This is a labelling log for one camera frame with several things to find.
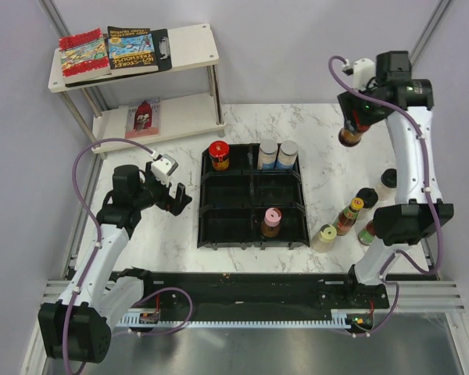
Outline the red lid sauce jar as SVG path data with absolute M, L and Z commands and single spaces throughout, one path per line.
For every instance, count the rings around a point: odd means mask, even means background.
M 230 147 L 228 143 L 215 141 L 209 146 L 208 152 L 215 170 L 224 171 L 229 167 Z

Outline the black compartment organizer tray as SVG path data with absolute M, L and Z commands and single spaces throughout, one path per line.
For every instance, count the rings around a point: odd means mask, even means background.
M 229 146 L 229 166 L 213 168 L 209 151 L 202 152 L 199 193 L 199 248 L 288 248 L 310 245 L 303 191 L 297 159 L 290 170 L 258 170 L 260 145 Z M 278 234 L 261 231 L 265 212 L 279 209 Z

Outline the blue label clear jar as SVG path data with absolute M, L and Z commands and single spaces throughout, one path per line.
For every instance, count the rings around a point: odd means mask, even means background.
M 293 168 L 299 147 L 294 141 L 283 141 L 277 154 L 276 170 L 290 170 Z

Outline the clear jar grey lid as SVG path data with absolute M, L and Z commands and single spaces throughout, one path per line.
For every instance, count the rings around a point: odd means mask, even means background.
M 257 160 L 258 170 L 273 170 L 278 153 L 278 144 L 274 140 L 265 139 L 260 142 Z

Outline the pink lid spice jar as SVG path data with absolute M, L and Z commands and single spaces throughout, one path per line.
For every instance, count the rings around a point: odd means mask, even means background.
M 264 213 L 261 222 L 261 233 L 266 238 L 274 238 L 278 235 L 281 226 L 281 211 L 277 208 L 269 208 Z

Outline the white two-tier shelf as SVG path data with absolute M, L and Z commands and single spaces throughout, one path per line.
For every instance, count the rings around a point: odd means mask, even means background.
M 54 53 L 48 89 L 64 101 L 89 141 L 123 137 L 126 105 L 151 97 L 161 99 L 160 131 L 155 136 L 141 138 L 142 144 L 206 133 L 224 136 L 226 124 L 217 72 L 220 57 L 211 26 L 200 23 L 173 28 L 168 36 L 170 70 L 92 80 L 77 88 L 66 86 L 59 53 Z M 69 96 L 76 90 L 92 108 L 90 122 L 84 120 Z

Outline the yellow cap sauce bottle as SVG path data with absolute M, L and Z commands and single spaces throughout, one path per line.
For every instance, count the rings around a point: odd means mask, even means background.
M 338 236 L 344 236 L 351 230 L 363 206 L 363 199 L 355 197 L 351 200 L 349 205 L 338 214 L 333 223 Z

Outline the green label sauce bottle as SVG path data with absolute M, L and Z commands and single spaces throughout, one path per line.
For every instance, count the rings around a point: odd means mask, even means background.
M 374 222 L 371 220 L 358 233 L 357 239 L 362 245 L 370 246 L 375 238 L 376 233 L 374 229 Z

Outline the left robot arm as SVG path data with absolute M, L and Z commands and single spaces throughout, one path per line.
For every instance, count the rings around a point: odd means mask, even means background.
M 41 305 L 38 322 L 46 354 L 67 362 L 100 363 L 109 351 L 115 326 L 136 304 L 150 306 L 155 287 L 145 281 L 147 271 L 128 270 L 108 289 L 113 267 L 141 220 L 153 206 L 174 216 L 182 213 L 191 197 L 183 184 L 170 195 L 170 178 L 178 167 L 168 155 L 113 171 L 113 188 L 95 217 L 95 234 L 79 270 L 56 302 Z

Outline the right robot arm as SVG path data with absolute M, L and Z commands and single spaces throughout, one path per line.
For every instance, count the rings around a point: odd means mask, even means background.
M 375 60 L 350 62 L 339 55 L 328 60 L 344 89 L 338 96 L 344 118 L 340 142 L 358 145 L 373 125 L 385 122 L 396 158 L 395 203 L 374 212 L 376 238 L 342 288 L 344 302 L 354 308 L 370 299 L 369 287 L 383 284 L 399 258 L 424 275 L 437 273 L 444 254 L 442 227 L 454 216 L 435 175 L 433 86 L 414 77 L 412 68 L 406 51 L 383 52 Z

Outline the black lid clear jar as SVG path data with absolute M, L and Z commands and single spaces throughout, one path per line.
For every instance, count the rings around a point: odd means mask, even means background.
M 397 171 L 394 168 L 386 169 L 379 178 L 375 191 L 380 202 L 390 199 L 396 192 Z

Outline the pink book on lower shelf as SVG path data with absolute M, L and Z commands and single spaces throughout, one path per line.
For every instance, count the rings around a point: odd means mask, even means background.
M 160 98 L 148 98 L 131 103 L 127 108 L 125 138 L 143 138 L 159 135 Z

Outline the black cover treehouse book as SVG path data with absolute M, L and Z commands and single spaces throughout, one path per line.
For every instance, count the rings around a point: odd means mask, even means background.
M 149 28 L 107 27 L 110 72 L 114 77 L 159 70 Z

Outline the red cover book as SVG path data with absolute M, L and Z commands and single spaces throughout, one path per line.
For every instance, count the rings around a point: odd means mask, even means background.
M 110 74 L 106 43 L 100 28 L 60 38 L 59 55 L 65 84 Z

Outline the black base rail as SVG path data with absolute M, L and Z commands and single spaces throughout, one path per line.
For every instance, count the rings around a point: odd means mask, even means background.
M 161 321 L 238 323 L 331 320 L 334 309 L 387 309 L 384 285 L 362 286 L 342 273 L 159 273 L 137 268 L 113 272 L 111 281 L 137 277 L 145 302 Z

